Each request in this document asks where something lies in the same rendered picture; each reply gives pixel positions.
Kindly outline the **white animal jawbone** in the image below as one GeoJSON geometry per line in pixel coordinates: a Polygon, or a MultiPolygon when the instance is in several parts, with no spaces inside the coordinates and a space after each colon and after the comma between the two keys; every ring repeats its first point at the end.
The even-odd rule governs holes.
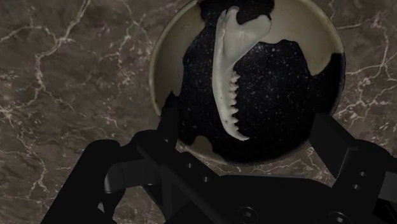
{"type": "Polygon", "coordinates": [[[234,65],[268,33],[272,22],[266,15],[259,15],[243,24],[237,21],[239,7],[222,11],[216,25],[214,55],[212,60],[212,92],[221,124],[230,136],[246,141],[249,138],[239,132],[234,114],[238,112],[237,81],[240,75],[234,65]]]}

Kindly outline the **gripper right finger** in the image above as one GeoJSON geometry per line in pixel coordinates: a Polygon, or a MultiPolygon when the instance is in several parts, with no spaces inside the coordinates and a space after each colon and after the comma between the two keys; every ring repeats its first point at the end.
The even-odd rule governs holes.
{"type": "Polygon", "coordinates": [[[397,204],[397,158],[386,149],[356,139],[327,114],[315,116],[309,142],[336,179],[336,205],[370,213],[378,199],[397,204]]]}

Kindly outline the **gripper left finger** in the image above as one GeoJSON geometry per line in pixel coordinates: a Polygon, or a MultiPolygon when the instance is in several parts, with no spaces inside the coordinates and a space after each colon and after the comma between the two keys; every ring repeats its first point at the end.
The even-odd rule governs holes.
{"type": "Polygon", "coordinates": [[[142,186],[165,224],[216,224],[214,209],[199,196],[215,173],[189,153],[176,151],[178,98],[169,94],[155,130],[121,146],[90,143],[40,224],[117,224],[115,208],[127,188],[142,186]]]}

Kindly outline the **cream and black speckled bowl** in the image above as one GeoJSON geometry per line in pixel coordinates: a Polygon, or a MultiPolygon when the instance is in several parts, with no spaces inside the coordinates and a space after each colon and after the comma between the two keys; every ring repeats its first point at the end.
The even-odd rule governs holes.
{"type": "Polygon", "coordinates": [[[335,26],[312,0],[191,0],[161,33],[149,82],[154,109],[178,98],[178,138],[195,153],[235,164],[260,164],[298,151],[314,117],[332,114],[345,81],[345,52],[335,26]],[[216,25],[237,6],[243,24],[259,15],[269,33],[235,65],[240,141],[224,130],[212,92],[216,25]]]}

